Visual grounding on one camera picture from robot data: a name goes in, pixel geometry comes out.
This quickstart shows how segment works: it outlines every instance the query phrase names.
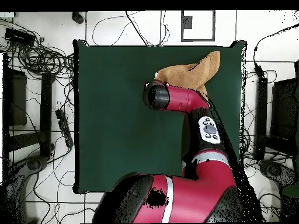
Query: red robot arm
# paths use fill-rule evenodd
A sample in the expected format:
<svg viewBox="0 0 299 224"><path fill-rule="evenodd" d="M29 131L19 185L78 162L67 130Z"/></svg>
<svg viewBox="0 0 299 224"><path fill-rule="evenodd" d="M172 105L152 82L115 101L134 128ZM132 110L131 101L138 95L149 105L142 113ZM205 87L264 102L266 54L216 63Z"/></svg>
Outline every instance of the red robot arm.
<svg viewBox="0 0 299 224"><path fill-rule="evenodd" d="M182 177L136 174L107 193L93 223L240 222L242 206L221 132L199 92L160 81L144 85L144 102L186 114L189 150Z"/></svg>

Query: control buttons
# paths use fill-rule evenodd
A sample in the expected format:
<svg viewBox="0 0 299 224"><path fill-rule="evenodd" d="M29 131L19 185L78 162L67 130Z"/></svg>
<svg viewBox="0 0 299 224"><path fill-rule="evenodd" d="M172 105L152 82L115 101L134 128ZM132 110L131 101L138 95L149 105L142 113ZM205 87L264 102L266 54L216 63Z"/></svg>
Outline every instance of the control buttons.
<svg viewBox="0 0 299 224"><path fill-rule="evenodd" d="M206 125L204 128L203 128L203 131L205 133L208 133L208 134L216 134L217 133L217 130L214 126L212 125Z"/></svg>

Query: green mat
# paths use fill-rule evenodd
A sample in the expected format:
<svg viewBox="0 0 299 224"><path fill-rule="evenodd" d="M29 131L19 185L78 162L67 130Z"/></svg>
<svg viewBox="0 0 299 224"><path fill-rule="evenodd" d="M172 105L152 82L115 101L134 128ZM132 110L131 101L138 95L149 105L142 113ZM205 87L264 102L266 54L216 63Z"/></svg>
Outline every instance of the green mat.
<svg viewBox="0 0 299 224"><path fill-rule="evenodd" d="M149 109L142 87L158 70L197 63L212 51L220 51L221 62L206 84L208 96L239 157L243 47L243 41L232 47L88 47L74 41L79 66L74 191L111 191L130 172L182 175L183 114Z"/></svg>

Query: white stripe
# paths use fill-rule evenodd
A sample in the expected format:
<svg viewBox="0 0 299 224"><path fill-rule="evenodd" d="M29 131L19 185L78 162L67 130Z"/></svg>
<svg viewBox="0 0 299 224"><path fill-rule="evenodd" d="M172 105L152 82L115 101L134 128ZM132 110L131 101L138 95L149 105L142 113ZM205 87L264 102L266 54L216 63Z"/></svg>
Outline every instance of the white stripe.
<svg viewBox="0 0 299 224"><path fill-rule="evenodd" d="M186 165L187 165L187 163L183 161L182 162L183 169L184 169L184 167L186 167Z"/></svg>
<svg viewBox="0 0 299 224"><path fill-rule="evenodd" d="M217 160L219 162L225 163L227 166L230 167L230 165L228 164L228 160L227 160L226 156L223 155L222 153L218 153L218 152L200 153L199 155L197 155L193 158L192 162L194 162L195 159L197 159L197 164L199 164L201 162L205 162L206 160Z"/></svg>
<svg viewBox="0 0 299 224"><path fill-rule="evenodd" d="M171 217L171 211L172 211L172 204L173 204L173 183L172 179L165 176L167 181L167 199L168 204L165 206L164 210L164 216L162 218L162 223L168 223L169 218Z"/></svg>

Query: tile floor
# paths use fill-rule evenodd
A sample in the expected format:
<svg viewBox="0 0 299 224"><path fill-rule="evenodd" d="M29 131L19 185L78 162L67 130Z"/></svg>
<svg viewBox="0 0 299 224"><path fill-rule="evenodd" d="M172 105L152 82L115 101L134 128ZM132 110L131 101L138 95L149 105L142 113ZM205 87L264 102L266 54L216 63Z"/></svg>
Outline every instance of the tile floor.
<svg viewBox="0 0 299 224"><path fill-rule="evenodd" d="M124 16L124 12L82 12L84 22L77 24L71 19L71 12L37 12L37 13L17 13L14 22L29 30L37 32L44 37L44 46L57 47L63 50L67 55L73 53L72 41L73 39L86 40L90 45L143 45L141 39L135 32L131 24L128 24L128 19ZM205 30L200 32L191 33L191 36L197 39L204 39L201 34L205 33L204 23L211 25L211 20L203 21L202 16L205 16L201 11L193 11L191 13L185 12L185 15L193 15L193 29ZM246 70L253 72L253 48L256 43L269 34L276 31L292 26L299 22L299 13L290 10L217 10L215 21L215 41L199 41L193 43L183 43L180 40L180 22L181 10L155 10L138 12L131 15L132 21L138 23L138 28L142 35L152 44L158 44L160 37L166 36L164 40L165 46L230 46L234 40L245 40L248 43L246 51ZM3 39L5 33L5 26L0 26L0 44L5 44ZM299 60L299 30L290 30L274 37L269 37L263 40L256 52L256 60L261 61L259 64L263 70L275 70L277 72L277 81L294 77L294 61ZM14 59L14 64L18 65L17 59ZM275 74L269 72L269 81L275 79ZM253 76L246 81L246 100L250 110L255 108L255 90L256 90L257 77ZM68 83L68 79L62 79L62 84ZM271 88L273 84L269 84L269 101L271 101ZM40 101L39 95L34 92L40 91L40 82L29 79L27 81L27 99L35 97ZM53 83L53 107L57 108L59 102L65 101L64 87L59 83ZM34 100L28 101L26 110L32 118L35 126L39 129L39 107ZM74 115L70 108L66 108L69 114L69 122L73 122ZM245 126L249 128L250 134L253 134L252 115L248 114L245 117ZM268 130L270 127L270 117L268 118ZM74 124L70 124L70 130L74 130ZM31 130L32 126L28 123L24 127L18 127L20 131L14 131L15 135L23 133L24 131ZM53 131L58 131L58 124L53 121ZM53 132L52 140L55 141L61 136L60 132ZM11 153L10 159L17 162L25 158L31 151L38 148L38 145L33 145L21 150ZM56 144L56 154L58 157L67 151L64 140L61 138ZM67 171L67 174L62 178L61 182L66 185L74 183L74 152L73 149L65 158L55 161L54 164L49 165L45 170L40 173L39 183L48 177L36 189L38 195L45 200L51 202L50 213L45 218L44 222L57 223L53 218L54 210L59 202L59 220L62 223L90 223L92 220L93 212L91 210L84 211L85 208L95 209L102 193L88 193L87 195L76 195L72 192L71 186L60 185L59 192L57 193L59 182L52 173L53 167L56 176L60 179ZM246 170L249 181L255 188L256 195L260 196L263 193L277 192L277 187L264 178L259 171L254 168ZM27 212L29 216L38 216L40 220L48 211L47 204L41 202L31 191L33 184L36 181L36 176L30 179L26 194ZM279 207L280 203L274 197L264 197L262 202L268 207L274 205ZM66 214L81 212L76 215L64 217ZM276 221L277 218L270 212L265 213L265 218L269 222Z"/></svg>

